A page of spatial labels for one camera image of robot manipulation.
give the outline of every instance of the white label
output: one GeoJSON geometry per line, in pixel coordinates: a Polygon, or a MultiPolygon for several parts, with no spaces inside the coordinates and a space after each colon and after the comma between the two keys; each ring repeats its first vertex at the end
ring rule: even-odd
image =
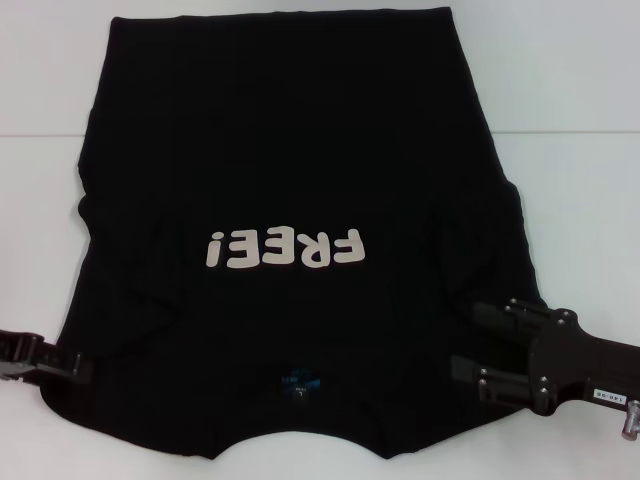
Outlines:
{"type": "Polygon", "coordinates": [[[624,395],[605,392],[604,390],[598,390],[597,388],[593,391],[593,398],[597,398],[598,400],[604,400],[606,402],[618,403],[620,405],[627,404],[627,397],[625,397],[624,395]]]}

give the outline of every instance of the white background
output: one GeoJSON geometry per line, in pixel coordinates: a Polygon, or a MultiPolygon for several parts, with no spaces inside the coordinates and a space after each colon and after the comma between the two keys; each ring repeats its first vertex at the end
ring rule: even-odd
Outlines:
{"type": "MultiPolygon", "coordinates": [[[[88,235],[75,168],[113,16],[451,5],[543,297],[591,334],[640,345],[640,4],[634,0],[0,0],[0,329],[55,341],[88,235]]],[[[171,388],[171,379],[167,379],[171,388]]],[[[385,461],[282,433],[215,461],[152,452],[0,385],[0,479],[622,479],[640,443],[583,402],[529,411],[385,461]]]]}

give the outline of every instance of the white surface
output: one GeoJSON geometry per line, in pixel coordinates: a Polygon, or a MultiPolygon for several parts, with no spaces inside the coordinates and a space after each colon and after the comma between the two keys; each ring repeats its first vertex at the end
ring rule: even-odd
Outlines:
{"type": "Polygon", "coordinates": [[[84,133],[116,15],[443,5],[494,131],[640,130],[636,0],[2,0],[0,133],[84,133]]]}
{"type": "MultiPolygon", "coordinates": [[[[0,136],[84,132],[114,15],[162,17],[433,1],[0,1],[0,136]]],[[[640,132],[640,4],[456,0],[459,34],[494,131],[640,132]]],[[[640,345],[640,133],[496,135],[518,185],[540,288],[594,335],[640,345]]],[[[0,329],[55,340],[84,256],[82,138],[0,138],[0,329]]],[[[0,479],[637,478],[623,414],[574,402],[521,412],[384,461],[349,442],[260,437],[213,462],[148,451],[62,420],[37,389],[0,385],[0,479]]]]}

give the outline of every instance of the black t-shirt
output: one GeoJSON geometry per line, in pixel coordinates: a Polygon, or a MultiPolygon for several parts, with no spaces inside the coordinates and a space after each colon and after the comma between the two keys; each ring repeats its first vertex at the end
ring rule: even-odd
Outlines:
{"type": "Polygon", "coordinates": [[[213,458],[260,434],[388,458],[511,410],[475,301],[540,303],[449,9],[112,22],[79,163],[91,244],[51,383],[69,420],[213,458]]]}

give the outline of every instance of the black fabric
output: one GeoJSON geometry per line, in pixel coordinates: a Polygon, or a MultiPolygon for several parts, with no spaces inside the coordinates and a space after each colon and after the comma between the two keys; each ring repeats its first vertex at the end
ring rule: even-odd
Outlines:
{"type": "Polygon", "coordinates": [[[450,378],[454,353],[526,368],[473,302],[542,300],[449,9],[116,18],[79,170],[91,245],[58,343],[97,373],[42,388],[72,422],[209,458],[285,430],[389,458],[511,413],[450,378]],[[265,263],[281,226],[295,259],[265,263]],[[260,263],[231,268],[247,230],[260,263]],[[304,260],[320,232],[330,256],[304,260]]]}

